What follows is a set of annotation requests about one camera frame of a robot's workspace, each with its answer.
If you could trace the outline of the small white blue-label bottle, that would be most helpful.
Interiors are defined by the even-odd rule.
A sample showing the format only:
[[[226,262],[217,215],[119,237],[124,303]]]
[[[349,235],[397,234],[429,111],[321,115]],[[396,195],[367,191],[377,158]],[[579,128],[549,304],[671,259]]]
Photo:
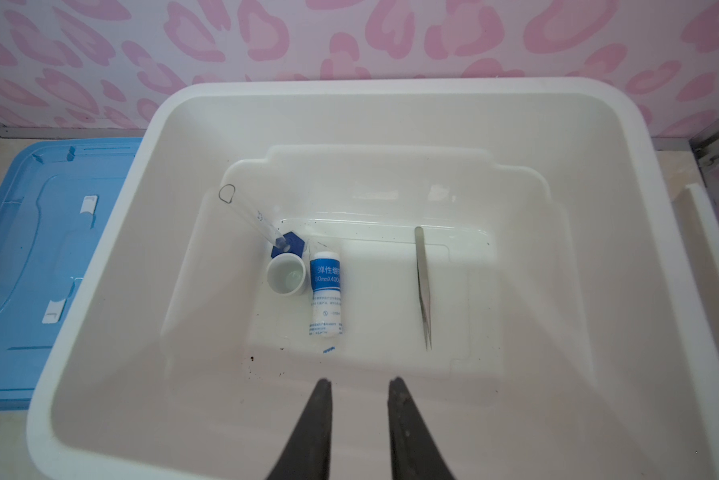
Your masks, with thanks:
[[[321,251],[310,261],[313,291],[311,336],[331,338],[343,333],[341,258],[333,251]]]

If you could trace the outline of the metal tweezers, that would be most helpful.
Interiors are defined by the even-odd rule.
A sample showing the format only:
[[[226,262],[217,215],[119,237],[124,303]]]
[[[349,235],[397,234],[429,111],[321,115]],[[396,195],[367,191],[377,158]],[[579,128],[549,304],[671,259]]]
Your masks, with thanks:
[[[415,259],[417,259],[417,285],[419,285],[419,305],[423,317],[423,336],[425,349],[431,350],[431,288],[429,288],[429,268],[425,252],[425,232],[421,226],[413,230],[415,235]]]

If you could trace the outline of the blue hexagonal cap needle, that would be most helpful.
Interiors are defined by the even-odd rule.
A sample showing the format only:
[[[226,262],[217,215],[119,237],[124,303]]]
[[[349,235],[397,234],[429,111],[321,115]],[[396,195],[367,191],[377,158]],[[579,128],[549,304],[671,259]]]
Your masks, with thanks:
[[[282,254],[294,254],[302,258],[306,249],[306,242],[298,234],[291,231],[283,234],[267,216],[263,210],[255,206],[253,200],[234,184],[227,183],[219,190],[219,200],[231,205],[263,238],[272,246],[271,258]]]

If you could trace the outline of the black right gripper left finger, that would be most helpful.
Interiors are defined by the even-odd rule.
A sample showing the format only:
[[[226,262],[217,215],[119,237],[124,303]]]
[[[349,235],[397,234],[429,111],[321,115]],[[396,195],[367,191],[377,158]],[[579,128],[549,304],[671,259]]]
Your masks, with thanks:
[[[320,379],[268,475],[274,479],[328,480],[331,469],[333,390],[330,380]]]

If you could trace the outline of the small white round cup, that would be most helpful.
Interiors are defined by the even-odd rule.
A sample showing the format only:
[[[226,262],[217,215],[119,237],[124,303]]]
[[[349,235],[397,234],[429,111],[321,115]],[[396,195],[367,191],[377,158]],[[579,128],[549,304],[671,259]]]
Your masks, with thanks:
[[[300,295],[306,289],[307,267],[304,260],[293,253],[274,257],[267,268],[267,282],[275,294]]]

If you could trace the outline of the blue plastic bin lid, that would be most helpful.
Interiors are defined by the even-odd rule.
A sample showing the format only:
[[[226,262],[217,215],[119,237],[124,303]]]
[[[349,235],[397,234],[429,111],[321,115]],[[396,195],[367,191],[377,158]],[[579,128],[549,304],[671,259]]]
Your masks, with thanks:
[[[141,141],[46,141],[0,187],[0,411],[28,409]]]

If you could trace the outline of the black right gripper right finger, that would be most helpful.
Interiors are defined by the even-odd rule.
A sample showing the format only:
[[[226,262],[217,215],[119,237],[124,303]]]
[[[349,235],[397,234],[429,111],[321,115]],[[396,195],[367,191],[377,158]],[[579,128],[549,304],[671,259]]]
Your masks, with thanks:
[[[401,377],[389,382],[387,414],[393,479],[455,478]]]

